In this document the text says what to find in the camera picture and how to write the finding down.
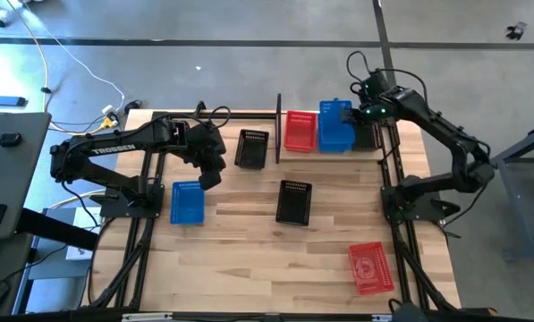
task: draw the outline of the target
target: blue plastic basket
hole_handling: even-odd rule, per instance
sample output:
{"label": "blue plastic basket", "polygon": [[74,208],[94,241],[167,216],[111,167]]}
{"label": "blue plastic basket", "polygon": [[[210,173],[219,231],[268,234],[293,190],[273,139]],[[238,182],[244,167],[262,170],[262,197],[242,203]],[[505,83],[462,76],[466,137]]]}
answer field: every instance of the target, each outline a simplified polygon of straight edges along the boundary
{"label": "blue plastic basket", "polygon": [[200,225],[205,220],[205,193],[199,182],[174,182],[171,224]]}
{"label": "blue plastic basket", "polygon": [[320,152],[342,153],[352,149],[354,129],[342,122],[344,109],[352,109],[351,101],[321,101],[318,118],[318,149]]}

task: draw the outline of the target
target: red plastic basket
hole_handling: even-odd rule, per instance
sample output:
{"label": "red plastic basket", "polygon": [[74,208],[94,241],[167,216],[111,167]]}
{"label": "red plastic basket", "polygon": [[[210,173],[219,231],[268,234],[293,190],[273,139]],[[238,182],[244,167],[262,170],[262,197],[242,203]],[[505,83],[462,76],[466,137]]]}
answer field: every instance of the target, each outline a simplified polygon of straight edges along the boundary
{"label": "red plastic basket", "polygon": [[288,111],[284,147],[290,151],[311,152],[316,147],[316,142],[316,113]]}
{"label": "red plastic basket", "polygon": [[381,242],[350,246],[350,264],[360,295],[394,290]]}

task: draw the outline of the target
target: black basket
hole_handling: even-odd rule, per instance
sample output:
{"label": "black basket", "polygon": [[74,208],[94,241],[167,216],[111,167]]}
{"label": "black basket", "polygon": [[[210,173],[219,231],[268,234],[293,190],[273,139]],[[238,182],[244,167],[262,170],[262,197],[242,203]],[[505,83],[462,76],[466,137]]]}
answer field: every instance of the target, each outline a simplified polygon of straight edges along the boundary
{"label": "black basket", "polygon": [[268,132],[241,130],[234,164],[241,168],[260,170],[267,160]]}
{"label": "black basket", "polygon": [[281,181],[276,209],[277,223],[309,225],[312,184]]}

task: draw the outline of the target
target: black stand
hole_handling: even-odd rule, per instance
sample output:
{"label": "black stand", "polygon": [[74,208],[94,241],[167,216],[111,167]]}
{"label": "black stand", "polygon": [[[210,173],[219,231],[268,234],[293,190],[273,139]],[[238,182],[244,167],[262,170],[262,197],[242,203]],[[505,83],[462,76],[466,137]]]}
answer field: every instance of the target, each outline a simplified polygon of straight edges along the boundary
{"label": "black stand", "polygon": [[32,233],[57,242],[65,242],[84,250],[94,250],[97,239],[96,233],[68,225],[26,208],[21,212],[16,231]]}

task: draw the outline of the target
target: concrete floor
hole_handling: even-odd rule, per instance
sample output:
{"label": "concrete floor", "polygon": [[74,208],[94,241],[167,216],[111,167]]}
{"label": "concrete floor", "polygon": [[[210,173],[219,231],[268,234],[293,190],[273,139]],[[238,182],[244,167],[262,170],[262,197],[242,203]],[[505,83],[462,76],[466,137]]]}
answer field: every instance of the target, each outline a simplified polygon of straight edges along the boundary
{"label": "concrete floor", "polygon": [[[504,29],[517,21],[529,24],[516,44],[534,43],[534,0],[382,0],[387,37],[393,42],[504,43]],[[378,36],[372,0],[153,0],[102,2],[45,1],[34,4],[38,16],[24,13],[41,37],[43,22],[59,38],[188,40],[384,40]],[[26,38],[19,21],[0,29],[0,38]],[[382,49],[362,48],[372,67],[384,65]],[[44,46],[50,87],[59,88],[49,105],[53,119],[86,122],[118,94],[97,82],[62,48]],[[353,50],[343,47],[152,47],[70,46],[74,55],[101,77],[120,86],[127,100],[142,99],[149,108],[208,106],[270,109],[283,94],[284,109],[317,109],[322,99],[354,100],[344,69]],[[428,84],[432,108],[463,125],[492,146],[493,155],[534,128],[534,50],[394,49],[394,67],[420,75]],[[397,77],[403,86],[421,90],[414,80]],[[41,109],[38,89],[43,68],[33,45],[0,44],[0,94],[29,99],[24,110]],[[40,209],[70,197],[48,174],[48,149],[68,136],[49,132],[38,162],[27,207]],[[424,136],[433,174],[450,169],[450,155]],[[114,166],[115,157],[99,161]],[[77,182],[79,192],[96,189]],[[471,195],[445,193],[467,207]],[[455,278],[466,307],[493,307],[502,315],[534,318],[534,260],[507,263],[501,251],[515,234],[503,185],[497,177],[477,206],[451,226],[462,235],[450,241]],[[45,281],[35,290],[78,292],[79,285]],[[64,309],[73,303],[47,305],[32,300],[29,310]]]}

